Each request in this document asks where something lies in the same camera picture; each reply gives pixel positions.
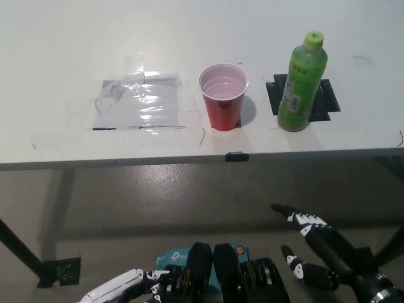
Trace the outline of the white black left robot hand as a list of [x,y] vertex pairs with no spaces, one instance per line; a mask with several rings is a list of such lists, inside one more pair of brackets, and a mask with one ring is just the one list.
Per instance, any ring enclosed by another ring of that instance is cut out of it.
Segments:
[[142,295],[152,294],[146,302],[163,302],[162,283],[170,278],[170,270],[129,270],[89,291],[82,302],[130,302]]

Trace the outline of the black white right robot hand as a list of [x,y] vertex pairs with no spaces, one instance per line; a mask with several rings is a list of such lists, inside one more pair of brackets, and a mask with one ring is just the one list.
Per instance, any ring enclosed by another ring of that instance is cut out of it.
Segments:
[[292,206],[272,204],[305,239],[308,246],[328,268],[304,262],[287,245],[282,254],[294,276],[325,292],[336,290],[340,284],[353,290],[358,302],[401,302],[394,285],[374,271],[359,252],[337,230],[319,216]]

